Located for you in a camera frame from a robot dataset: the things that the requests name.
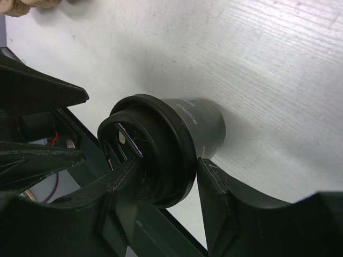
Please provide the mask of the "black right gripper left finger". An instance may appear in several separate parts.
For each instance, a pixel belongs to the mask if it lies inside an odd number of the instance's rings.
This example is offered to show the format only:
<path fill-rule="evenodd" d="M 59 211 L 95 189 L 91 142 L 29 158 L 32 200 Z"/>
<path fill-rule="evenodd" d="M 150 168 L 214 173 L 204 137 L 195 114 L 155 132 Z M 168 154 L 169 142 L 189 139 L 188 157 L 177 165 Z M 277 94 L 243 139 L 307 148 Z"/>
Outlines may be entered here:
<path fill-rule="evenodd" d="M 1 193 L 1 256 L 125 256 L 140 179 L 134 158 L 49 204 Z"/>

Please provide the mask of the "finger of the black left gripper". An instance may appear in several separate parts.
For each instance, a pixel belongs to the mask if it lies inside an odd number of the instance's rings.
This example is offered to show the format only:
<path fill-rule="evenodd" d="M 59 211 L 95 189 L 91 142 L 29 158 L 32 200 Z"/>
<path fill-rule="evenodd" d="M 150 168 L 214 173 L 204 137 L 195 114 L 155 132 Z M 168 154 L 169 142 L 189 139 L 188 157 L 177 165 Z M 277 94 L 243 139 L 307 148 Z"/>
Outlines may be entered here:
<path fill-rule="evenodd" d="M 1 142 L 1 191 L 21 193 L 85 160 L 82 152 L 75 149 Z"/>
<path fill-rule="evenodd" d="M 30 68 L 8 48 L 1 48 L 1 110 L 7 114 L 26 116 L 88 99 L 84 88 Z"/>

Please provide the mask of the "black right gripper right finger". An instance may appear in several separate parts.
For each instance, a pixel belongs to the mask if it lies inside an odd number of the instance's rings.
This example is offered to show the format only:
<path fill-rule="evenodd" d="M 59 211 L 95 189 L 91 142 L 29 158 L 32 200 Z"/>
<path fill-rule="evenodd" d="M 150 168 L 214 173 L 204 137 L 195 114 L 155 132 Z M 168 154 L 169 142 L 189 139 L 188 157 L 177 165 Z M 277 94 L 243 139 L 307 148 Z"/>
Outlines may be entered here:
<path fill-rule="evenodd" d="M 342 256 L 342 193 L 296 203 L 266 195 L 198 160 L 209 256 Z"/>

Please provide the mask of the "black paper coffee cup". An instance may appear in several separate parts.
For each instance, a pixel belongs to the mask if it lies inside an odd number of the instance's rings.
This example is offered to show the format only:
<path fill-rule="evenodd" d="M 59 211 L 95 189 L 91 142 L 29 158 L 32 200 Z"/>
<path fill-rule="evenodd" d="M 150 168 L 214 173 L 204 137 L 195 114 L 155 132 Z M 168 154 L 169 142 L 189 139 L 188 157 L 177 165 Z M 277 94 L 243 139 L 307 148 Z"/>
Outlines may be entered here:
<path fill-rule="evenodd" d="M 198 157 L 211 159 L 222 146 L 226 126 L 214 102 L 201 98 L 163 99 L 183 120 Z"/>

